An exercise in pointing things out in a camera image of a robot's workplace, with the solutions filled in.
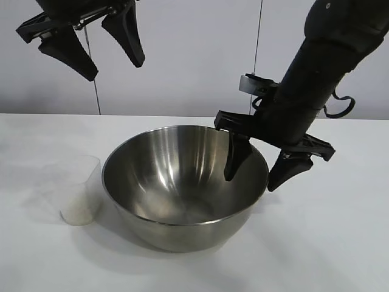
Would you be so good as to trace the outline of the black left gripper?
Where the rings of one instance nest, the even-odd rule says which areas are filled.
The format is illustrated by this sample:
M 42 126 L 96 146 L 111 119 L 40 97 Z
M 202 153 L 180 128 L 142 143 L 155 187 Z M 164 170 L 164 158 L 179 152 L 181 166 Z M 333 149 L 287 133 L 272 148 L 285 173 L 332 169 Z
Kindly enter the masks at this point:
M 88 81 L 94 81 L 98 69 L 80 43 L 74 29 L 77 29 L 106 16 L 102 21 L 110 36 L 125 51 L 137 68 L 142 67 L 145 55 L 137 29 L 136 5 L 133 1 L 37 1 L 42 13 L 23 22 L 17 34 L 24 41 L 32 41 L 41 35 L 52 32 L 43 38 L 38 49 L 66 64 Z

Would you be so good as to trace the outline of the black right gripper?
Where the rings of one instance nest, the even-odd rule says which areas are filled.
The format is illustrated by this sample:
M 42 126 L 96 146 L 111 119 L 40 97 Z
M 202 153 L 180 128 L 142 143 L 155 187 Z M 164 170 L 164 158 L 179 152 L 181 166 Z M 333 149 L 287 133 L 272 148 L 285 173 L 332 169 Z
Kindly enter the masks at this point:
M 231 181 L 252 154 L 250 138 L 292 152 L 280 151 L 269 172 L 267 189 L 270 192 L 292 177 L 310 170 L 313 161 L 309 154 L 330 160 L 334 154 L 331 144 L 306 134 L 325 102 L 325 99 L 272 101 L 266 106 L 259 106 L 252 116 L 219 111 L 214 126 L 217 130 L 229 132 L 225 180 Z

